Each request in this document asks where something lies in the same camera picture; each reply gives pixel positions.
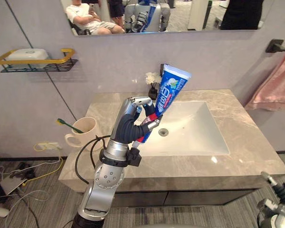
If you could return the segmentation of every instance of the wall mirror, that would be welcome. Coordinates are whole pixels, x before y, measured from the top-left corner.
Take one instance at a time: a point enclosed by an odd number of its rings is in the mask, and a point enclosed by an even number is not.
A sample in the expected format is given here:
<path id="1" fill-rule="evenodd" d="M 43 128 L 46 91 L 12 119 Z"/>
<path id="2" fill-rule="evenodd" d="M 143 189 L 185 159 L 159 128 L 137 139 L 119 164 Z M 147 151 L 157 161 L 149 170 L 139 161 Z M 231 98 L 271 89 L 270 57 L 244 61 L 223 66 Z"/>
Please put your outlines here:
<path id="1" fill-rule="evenodd" d="M 60 0 L 75 36 L 261 29 L 274 0 Z"/>

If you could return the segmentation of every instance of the sink drain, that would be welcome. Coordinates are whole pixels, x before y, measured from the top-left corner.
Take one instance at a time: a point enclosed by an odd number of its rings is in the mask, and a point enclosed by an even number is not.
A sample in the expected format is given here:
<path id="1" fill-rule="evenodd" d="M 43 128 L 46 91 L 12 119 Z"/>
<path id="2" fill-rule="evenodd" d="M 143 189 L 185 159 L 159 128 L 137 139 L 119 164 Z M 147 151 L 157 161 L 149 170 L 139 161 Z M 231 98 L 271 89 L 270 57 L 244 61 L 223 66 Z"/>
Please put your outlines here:
<path id="1" fill-rule="evenodd" d="M 166 128 L 161 128 L 158 130 L 158 134 L 160 134 L 162 137 L 165 137 L 169 134 L 169 131 Z"/>

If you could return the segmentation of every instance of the man sitting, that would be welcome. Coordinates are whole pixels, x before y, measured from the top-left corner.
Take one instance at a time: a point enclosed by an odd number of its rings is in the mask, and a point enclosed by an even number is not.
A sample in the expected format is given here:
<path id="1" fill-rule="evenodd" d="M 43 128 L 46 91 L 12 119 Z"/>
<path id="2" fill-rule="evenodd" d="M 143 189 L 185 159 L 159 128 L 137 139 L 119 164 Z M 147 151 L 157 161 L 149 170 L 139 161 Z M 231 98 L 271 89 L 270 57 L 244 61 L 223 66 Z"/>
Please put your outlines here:
<path id="1" fill-rule="evenodd" d="M 80 29 L 88 29 L 92 35 L 105 35 L 124 33 L 124 30 L 111 22 L 101 21 L 99 16 L 90 9 L 90 6 L 81 3 L 81 0 L 72 0 L 72 5 L 66 8 L 66 14 L 69 20 Z"/>

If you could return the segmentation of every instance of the blue toothpaste tube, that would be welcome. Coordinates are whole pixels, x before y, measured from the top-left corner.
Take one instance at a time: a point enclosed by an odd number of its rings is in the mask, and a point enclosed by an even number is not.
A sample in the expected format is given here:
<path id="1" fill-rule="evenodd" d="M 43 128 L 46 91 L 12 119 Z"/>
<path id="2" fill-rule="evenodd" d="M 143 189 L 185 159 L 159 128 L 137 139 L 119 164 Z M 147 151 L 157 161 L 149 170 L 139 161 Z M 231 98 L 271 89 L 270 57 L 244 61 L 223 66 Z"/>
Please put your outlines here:
<path id="1" fill-rule="evenodd" d="M 158 116 L 161 116 L 169 108 L 189 78 L 191 78 L 189 72 L 164 64 L 161 85 L 155 105 L 155 114 L 147 116 L 142 124 L 153 121 Z M 151 132 L 135 141 L 133 147 L 138 147 L 139 144 L 145 143 L 150 134 Z"/>

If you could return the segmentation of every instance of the bathroom sink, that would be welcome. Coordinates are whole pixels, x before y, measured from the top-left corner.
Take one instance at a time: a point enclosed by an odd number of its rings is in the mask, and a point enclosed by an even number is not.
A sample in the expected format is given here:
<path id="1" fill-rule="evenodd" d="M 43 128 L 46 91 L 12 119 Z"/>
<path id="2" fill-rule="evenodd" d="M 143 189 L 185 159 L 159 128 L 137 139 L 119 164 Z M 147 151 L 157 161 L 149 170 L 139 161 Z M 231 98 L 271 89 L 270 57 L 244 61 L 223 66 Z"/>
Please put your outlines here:
<path id="1" fill-rule="evenodd" d="M 144 111 L 135 124 L 144 119 Z M 141 156 L 227 155 L 228 147 L 204 101 L 173 102 Z"/>

